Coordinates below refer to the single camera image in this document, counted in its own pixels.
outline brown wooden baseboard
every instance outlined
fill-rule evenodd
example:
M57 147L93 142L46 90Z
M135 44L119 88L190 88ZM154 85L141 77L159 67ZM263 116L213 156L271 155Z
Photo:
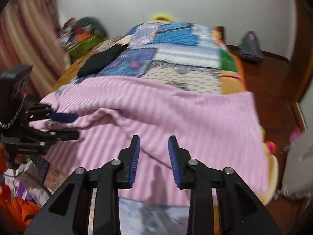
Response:
M299 126L301 132L304 132L306 130L306 123L304 121L304 118L303 118L303 115L302 115L302 112L301 112L301 108L300 108L298 102L295 102L292 105L292 110L293 110L293 112L295 114L295 120L297 122L297 125Z
M239 51L239 47L236 45L227 45L227 47L232 51ZM290 64L290 60L287 57L276 55L267 51L262 51L262 52L267 57L272 57L272 58L275 58L275 59L278 59L278 60L281 60Z

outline beige striped curtain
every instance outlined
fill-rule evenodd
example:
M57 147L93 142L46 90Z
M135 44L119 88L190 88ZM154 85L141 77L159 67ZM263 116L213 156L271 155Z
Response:
M70 65L58 30L55 0L10 0L0 15L0 72L32 65L26 91L46 96Z

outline dark gray bag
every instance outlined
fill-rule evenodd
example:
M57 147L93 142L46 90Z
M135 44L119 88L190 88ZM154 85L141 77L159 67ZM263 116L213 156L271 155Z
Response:
M263 60L263 54L260 49L258 38L255 33L249 31L242 38L239 57L242 60L260 63Z

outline pink bedsheet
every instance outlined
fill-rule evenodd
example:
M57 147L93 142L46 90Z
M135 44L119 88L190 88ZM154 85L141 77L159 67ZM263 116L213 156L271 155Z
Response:
M250 92L199 94L131 77L106 76L72 84L60 96L51 93L42 102L59 112L79 115L71 124L33 122L42 130L80 129L79 140L58 142L45 156L62 172L99 168L128 147L133 135L140 136L136 181L131 190L120 190L121 197L189 205L188 191L176 188L170 169L170 135L176 135L180 147L208 167L233 167L257 194L267 189L268 164Z

